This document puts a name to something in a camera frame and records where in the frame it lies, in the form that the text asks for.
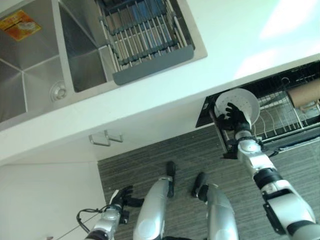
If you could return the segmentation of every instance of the white countertop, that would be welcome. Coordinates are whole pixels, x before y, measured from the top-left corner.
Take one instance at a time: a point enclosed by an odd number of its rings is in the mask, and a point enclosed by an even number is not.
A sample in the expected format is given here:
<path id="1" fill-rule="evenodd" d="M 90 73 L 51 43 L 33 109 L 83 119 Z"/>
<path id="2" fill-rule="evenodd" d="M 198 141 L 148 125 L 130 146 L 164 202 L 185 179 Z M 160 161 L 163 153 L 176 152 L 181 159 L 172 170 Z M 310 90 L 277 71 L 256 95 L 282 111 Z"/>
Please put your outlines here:
<path id="1" fill-rule="evenodd" d="M 15 1 L 2 0 L 0 11 Z M 2 164 L 131 115 L 204 100 L 207 95 L 320 59 L 318 0 L 187 2 L 208 57 L 0 131 Z"/>

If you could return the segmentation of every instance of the wire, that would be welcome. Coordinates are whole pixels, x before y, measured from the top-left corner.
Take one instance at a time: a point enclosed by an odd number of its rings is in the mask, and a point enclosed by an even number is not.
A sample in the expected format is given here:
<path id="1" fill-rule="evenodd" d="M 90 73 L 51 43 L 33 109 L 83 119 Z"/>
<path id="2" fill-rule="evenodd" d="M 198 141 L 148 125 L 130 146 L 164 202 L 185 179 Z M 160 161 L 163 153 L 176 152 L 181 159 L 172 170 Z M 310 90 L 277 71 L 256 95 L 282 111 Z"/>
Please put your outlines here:
<path id="1" fill-rule="evenodd" d="M 272 158 L 272 157 L 274 157 L 275 155 L 278 155 L 278 153 L 279 153 L 279 151 L 274 150 L 273 153 L 272 153 L 271 155 L 269 155 L 268 157 L 269 157 L 269 158 Z"/>
<path id="2" fill-rule="evenodd" d="M 89 232 L 90 232 L 89 228 L 81 221 L 80 213 L 85 212 L 85 213 L 99 213 L 99 214 L 101 214 L 101 213 L 103 213 L 103 212 L 106 211 L 106 209 L 107 209 L 108 206 L 109 206 L 109 205 L 105 205 L 104 207 L 102 207 L 102 208 L 100 208 L 100 209 L 98 209 L 98 208 L 96 208 L 96 209 L 92 209 L 92 208 L 82 209 L 82 210 L 80 210 L 80 211 L 78 212 L 78 214 L 76 215 L 76 221 L 78 222 L 79 226 L 80 226 L 84 231 L 86 231 L 87 233 L 89 233 Z"/>

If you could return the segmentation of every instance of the black robotic glove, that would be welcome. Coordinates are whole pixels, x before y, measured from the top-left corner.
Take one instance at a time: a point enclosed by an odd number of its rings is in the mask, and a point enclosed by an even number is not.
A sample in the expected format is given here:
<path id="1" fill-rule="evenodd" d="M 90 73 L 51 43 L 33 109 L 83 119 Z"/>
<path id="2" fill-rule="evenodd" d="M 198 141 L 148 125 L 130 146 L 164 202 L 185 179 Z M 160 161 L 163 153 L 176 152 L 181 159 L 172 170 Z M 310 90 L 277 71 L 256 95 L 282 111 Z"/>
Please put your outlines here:
<path id="1" fill-rule="evenodd" d="M 234 134 L 241 130 L 251 130 L 250 123 L 247 121 L 243 111 L 239 110 L 237 106 L 228 102 L 228 107 L 225 109 L 228 113 L 221 114 L 216 120 L 218 127 L 224 130 L 234 130 Z"/>
<path id="2" fill-rule="evenodd" d="M 126 186 L 114 196 L 111 201 L 111 204 L 115 204 L 123 208 L 124 206 L 139 208 L 144 203 L 144 199 L 133 198 L 131 194 L 133 193 L 133 186 Z"/>
<path id="3" fill-rule="evenodd" d="M 126 186 L 119 190 L 118 193 L 111 200 L 110 207 L 115 207 L 119 210 L 120 224 L 127 224 L 129 221 L 129 211 L 124 210 L 124 206 L 130 206 L 134 208 L 139 208 L 144 203 L 144 199 L 133 198 L 131 194 L 133 193 L 133 186 Z"/>

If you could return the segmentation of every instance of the metal grate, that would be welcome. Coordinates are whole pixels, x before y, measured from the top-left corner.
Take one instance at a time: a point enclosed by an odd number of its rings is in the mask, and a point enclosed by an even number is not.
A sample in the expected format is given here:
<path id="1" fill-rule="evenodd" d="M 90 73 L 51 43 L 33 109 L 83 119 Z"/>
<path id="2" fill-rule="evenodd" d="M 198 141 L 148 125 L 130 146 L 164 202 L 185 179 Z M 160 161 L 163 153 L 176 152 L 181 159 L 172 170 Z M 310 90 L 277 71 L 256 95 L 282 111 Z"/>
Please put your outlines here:
<path id="1" fill-rule="evenodd" d="M 132 0 L 99 11 L 116 72 L 187 46 L 169 0 Z"/>
<path id="2" fill-rule="evenodd" d="M 272 93 L 258 100 L 260 116 L 252 126 L 252 131 L 263 142 L 312 126 L 320 115 L 319 104 L 307 112 L 295 109 L 285 91 Z"/>

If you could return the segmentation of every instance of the orange label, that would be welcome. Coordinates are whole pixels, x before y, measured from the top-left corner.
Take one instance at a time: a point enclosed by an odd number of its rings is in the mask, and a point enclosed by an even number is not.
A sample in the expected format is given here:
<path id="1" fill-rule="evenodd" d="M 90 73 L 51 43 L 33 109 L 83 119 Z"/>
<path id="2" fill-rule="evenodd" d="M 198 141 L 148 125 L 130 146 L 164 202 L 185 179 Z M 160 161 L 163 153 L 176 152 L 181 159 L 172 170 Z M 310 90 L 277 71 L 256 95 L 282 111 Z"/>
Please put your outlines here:
<path id="1" fill-rule="evenodd" d="M 23 10 L 19 10 L 5 19 L 0 20 L 0 29 L 16 41 L 21 41 L 39 31 L 41 27 Z"/>

